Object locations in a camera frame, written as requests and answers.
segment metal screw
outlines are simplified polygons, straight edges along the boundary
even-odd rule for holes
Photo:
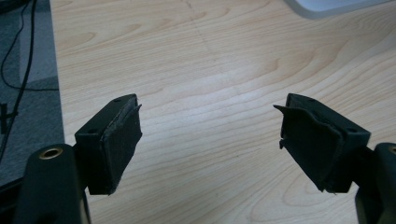
[[[51,160],[55,157],[58,157],[63,152],[64,152],[63,149],[59,147],[54,147],[43,151],[38,158],[40,158],[40,160]]]

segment black cable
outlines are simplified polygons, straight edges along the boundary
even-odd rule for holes
[[[26,5],[23,7],[22,11],[21,11],[21,20],[22,20],[22,25],[20,30],[15,34],[14,40],[12,41],[11,46],[9,47],[6,56],[4,57],[3,61],[1,62],[1,66],[0,66],[0,74],[1,74],[1,78],[3,79],[3,82],[6,84],[6,86],[10,87],[11,89],[14,90],[21,90],[21,87],[16,87],[13,86],[12,84],[10,84],[7,80],[6,77],[4,75],[4,65],[6,64],[7,58],[9,56],[9,54],[11,53],[11,51],[14,48],[15,43],[18,40],[18,37],[20,36],[21,31],[23,30],[24,27],[24,19],[23,19],[23,13],[24,10],[29,6],[29,1],[26,3]],[[58,91],[59,89],[57,88],[49,88],[49,89],[31,89],[31,88],[25,88],[26,91]]]
[[[15,101],[15,105],[14,105],[14,109],[12,111],[12,117],[10,118],[10,122],[7,126],[7,132],[4,135],[1,147],[0,147],[0,163],[1,160],[3,159],[3,156],[5,154],[6,151],[6,147],[7,147],[7,141],[9,138],[9,135],[11,133],[12,130],[12,126],[14,124],[14,120],[18,114],[18,108],[20,106],[21,103],[21,98],[23,96],[23,93],[25,91],[26,88],[26,84],[27,84],[27,79],[29,78],[29,74],[30,74],[30,69],[32,66],[32,59],[33,59],[33,48],[34,48],[34,43],[35,43],[35,4],[37,3],[37,0],[33,0],[33,4],[32,4],[32,14],[31,14],[31,27],[30,27],[30,52],[29,52],[29,59],[28,59],[28,63],[27,63],[27,67],[26,67],[26,71],[25,71],[25,75],[23,77],[23,82],[21,85],[21,89],[20,92],[18,93],[18,97],[17,100]]]

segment black bracket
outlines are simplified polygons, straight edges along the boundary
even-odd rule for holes
[[[348,192],[359,185],[360,223],[396,223],[396,145],[367,147],[370,133],[321,102],[290,93],[283,115],[285,147],[319,190]]]
[[[2,223],[91,223],[90,194],[114,193],[140,131],[135,94],[112,100],[78,132],[77,143],[33,153],[24,177],[0,188]]]

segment gray carpet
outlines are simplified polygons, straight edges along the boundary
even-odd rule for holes
[[[7,57],[4,75],[8,83],[20,86],[26,69],[30,46],[31,5],[24,11],[24,28]],[[21,27],[22,7],[0,15],[0,61]],[[58,76],[53,41],[49,0],[38,0],[35,14],[35,48],[27,88],[57,89]],[[0,103],[11,113],[19,91],[0,79]],[[21,99],[19,115],[8,138],[0,163],[0,186],[23,176],[30,154],[51,144],[64,142],[60,94],[58,91],[26,91]]]

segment light wood surface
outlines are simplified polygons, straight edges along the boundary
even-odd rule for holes
[[[52,0],[66,143],[136,93],[143,138],[93,223],[357,223],[278,149],[289,92],[396,142],[396,2],[311,21],[280,0]]]

